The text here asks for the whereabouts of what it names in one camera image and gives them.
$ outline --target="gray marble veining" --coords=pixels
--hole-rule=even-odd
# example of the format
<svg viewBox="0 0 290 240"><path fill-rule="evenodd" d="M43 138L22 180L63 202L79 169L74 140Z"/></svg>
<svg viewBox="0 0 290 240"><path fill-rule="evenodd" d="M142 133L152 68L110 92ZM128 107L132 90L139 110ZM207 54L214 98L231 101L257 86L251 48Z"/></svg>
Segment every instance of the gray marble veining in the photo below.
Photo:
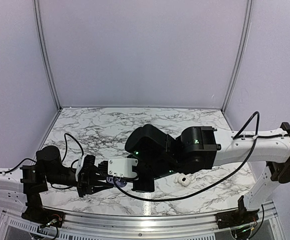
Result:
<svg viewBox="0 0 290 240"><path fill-rule="evenodd" d="M182 109L182 108L66 108L60 114L46 145L58 146L63 156L65 151L64 133L75 136L82 144L85 154L96 156L96 164L103 160L121 158L128 155L124 144L128 136L137 127L152 124L177 137L190 126L213 126L229 129L219 110ZM64 161L66 166L80 156L77 144L68 141L68 153ZM159 179L155 182L154 193L131 191L131 183L124 189L144 198L172 198L196 192L232 172L239 163L202 170L188 175L192 182L184 187L174 183L178 174ZM203 213L234 208L238 198L246 193L255 183L247 165L237 174L216 187L189 199L171 202L147 202L132 199L113 188L80 198L75 188L56 190L49 186L49 191L41 193L45 206L77 212L161 216Z"/></svg>

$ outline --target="aluminum frame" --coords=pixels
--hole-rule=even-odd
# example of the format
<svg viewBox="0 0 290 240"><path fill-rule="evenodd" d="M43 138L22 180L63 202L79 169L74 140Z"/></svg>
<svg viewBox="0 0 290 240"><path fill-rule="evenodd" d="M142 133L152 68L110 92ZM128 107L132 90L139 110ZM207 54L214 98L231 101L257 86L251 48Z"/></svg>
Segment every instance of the aluminum frame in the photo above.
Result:
<svg viewBox="0 0 290 240"><path fill-rule="evenodd" d="M237 53L234 69L233 69L233 72L232 72L232 75L230 78L227 93L225 95L224 103L223 103L223 106L221 108L221 111L223 112L223 114L226 113L230 99L231 99L232 94L234 92L234 88L235 88L235 85L237 82L237 78L238 78L238 74L239 74L239 70L240 70L240 66L241 66L241 62L242 62L242 59L243 59L243 56L244 56L244 53L246 50L249 32L250 32L250 27L251 27L253 5L254 5L254 0L247 1L244 26L243 26L243 31L241 34L238 53Z"/></svg>
<svg viewBox="0 0 290 240"><path fill-rule="evenodd" d="M57 110L55 116L53 117L53 119L50 122L48 128L46 129L46 131L45 131L45 133L43 135L43 138L41 139L41 141L40 141L40 143L38 145L37 150L40 150L44 146L44 144L46 142L46 139L47 139L49 133L51 132L52 128L54 127L54 125L55 125L55 123L56 123L56 121L57 121L57 119L58 119L58 117L59 117L59 115L60 115L61 112L62 112L62 108L59 109L59 110Z"/></svg>
<svg viewBox="0 0 290 240"><path fill-rule="evenodd" d="M276 208L272 201L264 203L265 220L270 220L275 240L284 240L281 232ZM177 215L177 216L117 216L92 213L64 211L66 216L63 227L59 229L57 239L199 239L212 236L216 232L228 231L229 228L218 229L216 224L217 212ZM0 239L4 239L8 226L14 220L19 229L27 229L32 233L38 224L24 220L20 212L4 210L0 217ZM50 236L55 233L52 228Z"/></svg>
<svg viewBox="0 0 290 240"><path fill-rule="evenodd" d="M33 0L33 8L34 8L34 15L35 15L35 23L36 23L36 30L37 30L37 36L38 36L38 42L39 42L39 47L41 51L41 56L46 72L46 77L50 89L51 96L53 98L54 105L56 109L59 111L61 110L61 105L59 101L59 97L56 91L56 85L54 82L54 77L51 71L49 59L48 59L48 54L47 54L47 49L46 49L46 44L45 44L45 37L44 37L44 32L43 32L43 26L42 26L42 21L41 21L41 14L40 14L40 5L39 5L39 0Z"/></svg>

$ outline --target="small white object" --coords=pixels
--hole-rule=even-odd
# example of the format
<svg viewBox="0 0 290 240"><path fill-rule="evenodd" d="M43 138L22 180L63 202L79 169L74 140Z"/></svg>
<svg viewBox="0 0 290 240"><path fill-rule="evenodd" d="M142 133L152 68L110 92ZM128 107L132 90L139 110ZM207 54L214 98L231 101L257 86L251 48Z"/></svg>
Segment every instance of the small white object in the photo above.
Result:
<svg viewBox="0 0 290 240"><path fill-rule="evenodd" d="M133 172L133 166L137 166L138 161L134 158L119 158L109 160L108 174L113 177L133 179L137 173Z"/></svg>
<svg viewBox="0 0 290 240"><path fill-rule="evenodd" d="M282 131L282 132L281 132L281 135L282 135L282 136L281 136L281 139L284 139L286 134L288 134L286 131Z"/></svg>
<svg viewBox="0 0 290 240"><path fill-rule="evenodd" d="M76 178L77 182L78 182L78 174L79 174L80 170L83 168L83 165L84 165L84 158L85 158L85 156L81 156L78 159L76 173L75 173L75 178Z"/></svg>
<svg viewBox="0 0 290 240"><path fill-rule="evenodd" d="M190 183L191 183L191 181L190 181L190 179L186 176L186 175L184 175L184 174L180 174L179 175L179 177L178 177L178 182L182 185L182 186L188 186Z"/></svg>

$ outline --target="lavender wall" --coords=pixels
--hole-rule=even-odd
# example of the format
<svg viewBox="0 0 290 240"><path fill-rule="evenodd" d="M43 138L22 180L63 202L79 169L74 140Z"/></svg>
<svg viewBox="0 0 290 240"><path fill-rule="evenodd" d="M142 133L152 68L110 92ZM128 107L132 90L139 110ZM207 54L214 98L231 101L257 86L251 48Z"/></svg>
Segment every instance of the lavender wall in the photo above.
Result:
<svg viewBox="0 0 290 240"><path fill-rule="evenodd" d="M245 0L42 0L63 106L220 108Z"/></svg>
<svg viewBox="0 0 290 240"><path fill-rule="evenodd" d="M32 1L0 0L0 167L33 157L55 113Z"/></svg>
<svg viewBox="0 0 290 240"><path fill-rule="evenodd" d="M262 130L290 123L290 0L255 1L247 49L226 114L238 130L256 110ZM252 165L257 176L263 166ZM273 198L290 240L290 183L278 188Z"/></svg>

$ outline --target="wire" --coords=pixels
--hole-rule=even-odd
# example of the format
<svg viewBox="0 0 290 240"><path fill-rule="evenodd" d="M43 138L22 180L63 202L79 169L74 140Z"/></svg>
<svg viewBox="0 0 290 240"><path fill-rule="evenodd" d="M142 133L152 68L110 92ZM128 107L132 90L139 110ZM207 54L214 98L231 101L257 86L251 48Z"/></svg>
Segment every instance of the wire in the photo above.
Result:
<svg viewBox="0 0 290 240"><path fill-rule="evenodd" d="M58 227L55 227L55 228L56 228L56 235L51 240L55 240L58 237L59 230L58 230Z"/></svg>
<svg viewBox="0 0 290 240"><path fill-rule="evenodd" d="M259 129L259 122L260 122L260 113L258 111L254 112L252 114L252 116L248 119L248 121L245 123L245 125L241 128L241 130L239 131L240 133L247 127L247 125L251 122L251 120L257 116L257 123L256 123L256 135L258 134L258 129ZM253 142L253 145L248 153L248 155L246 156L245 160L240 164L240 166L234 170L232 173L228 174L227 176L225 176L224 178L220 179L219 181L209 185L208 187L205 187L197 192L194 192L192 194L189 194L187 196L180 196L180 197L174 197L174 198L166 198L166 199L148 199L148 198L143 198L143 197L139 197L139 196L134 196L126 191L124 191L123 189L121 189L117 183L116 183L116 178L114 177L114 185L116 188L118 188L118 190L120 190L123 194L133 198L133 199L137 199L137 200L141 200L141 201L147 201L147 202L154 202L154 203L160 203L160 202L170 202L170 201L178 201L178 200L183 200L183 199L188 199L188 198L191 198L195 195L198 195L200 193L203 193L213 187L215 187L216 185L222 183L223 181L227 180L228 178L231 178L234 174L236 174L245 164L246 162L248 161L248 159L250 158L251 154L253 153L254 149L255 149L255 146L256 146L256 142L257 142L257 138L254 139L254 142Z"/></svg>
<svg viewBox="0 0 290 240"><path fill-rule="evenodd" d="M53 238L51 238L50 240L55 240L56 238L58 238L58 235L59 235L59 229L58 229L58 227L56 227L56 226L55 226L55 228L56 228L56 235L55 235ZM45 240L45 239L47 238L47 236L41 238L41 236L33 236L30 232L28 232L28 233L29 233L31 239Z"/></svg>
<svg viewBox="0 0 290 240"><path fill-rule="evenodd" d="M260 122L260 113L258 111L254 112L251 117L246 121L246 123L243 125L243 127L237 132L237 134L233 137L233 140L238 138L238 136L245 130L245 128L249 125L249 123L254 119L254 117L257 116L257 123L256 123L256 135L258 134L259 130L259 122Z"/></svg>
<svg viewBox="0 0 290 240"><path fill-rule="evenodd" d="M73 137L71 134L69 134L69 133L65 133L64 134L64 138L65 138L65 154L64 154L64 157L63 157L63 159L61 160L61 162L63 162L64 160L65 160L65 157L66 157L66 155L67 155L67 150L68 150L68 143L67 143L67 138L66 138L66 136L69 136L69 137L71 137L77 144L78 144L78 146L79 146L79 148L80 148L80 150L81 150L81 155L82 156L84 156L84 149L83 149L83 147L81 146L81 144L79 143L79 141L77 141L77 139L75 138L75 137Z"/></svg>
<svg viewBox="0 0 290 240"><path fill-rule="evenodd" d="M247 155L247 157L245 158L245 160L242 162L242 164L236 169L234 170L232 173L228 174L227 176L225 176L223 179L220 179L219 181L209 185L208 187L205 187L197 192L194 192L192 194L189 194L187 196L181 196L181 197L175 197L175 198L166 198L166 199L147 199L147 198L142 198L142 197L138 197L138 196L134 196L134 195L131 195L129 194L128 192L124 191L123 189L121 189L116 181L114 180L114 185L115 187L117 187L123 194L133 198L133 199L137 199L137 200L142 200L142 201L148 201L148 202L155 202L155 203L158 203L158 202L169 202L169 201L178 201L178 200L183 200L183 199L188 199L188 198L191 198L195 195L198 195L200 193L203 193L213 187L215 187L216 185L222 183L223 181L227 180L228 178L232 177L234 174L236 174L245 164L246 162L248 161L248 159L250 158L251 154L253 153L254 149L255 149L255 146L256 146L256 142L257 142L257 139L254 140L254 143Z"/></svg>
<svg viewBox="0 0 290 240"><path fill-rule="evenodd" d="M57 216L58 217L58 221L61 221L61 217L58 214L53 214L52 216Z"/></svg>
<svg viewBox="0 0 290 240"><path fill-rule="evenodd" d="M75 171L74 171L74 169L73 169L73 166L74 166L74 163L76 163L76 162L78 162L79 161L79 159L76 159L75 161L73 161L72 163L71 163L71 165L70 165L70 170L74 173Z"/></svg>
<svg viewBox="0 0 290 240"><path fill-rule="evenodd" d="M239 135L237 138L253 138L255 135ZM282 135L282 134L276 134L276 135L269 135L269 136L258 136L259 139L273 139L278 137L290 137L290 133Z"/></svg>
<svg viewBox="0 0 290 240"><path fill-rule="evenodd" d="M30 161L32 161L32 162L36 162L35 160L33 160L33 159L31 159L31 158L25 158L25 159L23 159L19 164L17 164L15 167L13 167L12 169L10 169L10 170L7 170L7 171L4 171L6 174L8 174L8 173L11 173L11 172L13 172L13 171L15 171L24 161L26 161L26 160L30 160Z"/></svg>
<svg viewBox="0 0 290 240"><path fill-rule="evenodd" d="M263 209L263 219L261 220L261 223L259 225L259 228L257 228L257 230L255 231L255 233L249 239L252 239L257 234L257 232L259 232L261 226L264 223L264 220L265 220L265 209L264 209L264 205L263 204L261 204L261 208Z"/></svg>
<svg viewBox="0 0 290 240"><path fill-rule="evenodd" d="M258 222L255 218L254 218L254 221L255 221L255 225L254 225L254 228L255 228L256 226L258 226Z"/></svg>
<svg viewBox="0 0 290 240"><path fill-rule="evenodd" d="M73 186L67 186L67 187L64 187L64 188L60 188L60 187L55 187L53 186L53 184L51 183L50 186L53 188L53 189L57 189L57 190L66 190L66 189L71 189Z"/></svg>

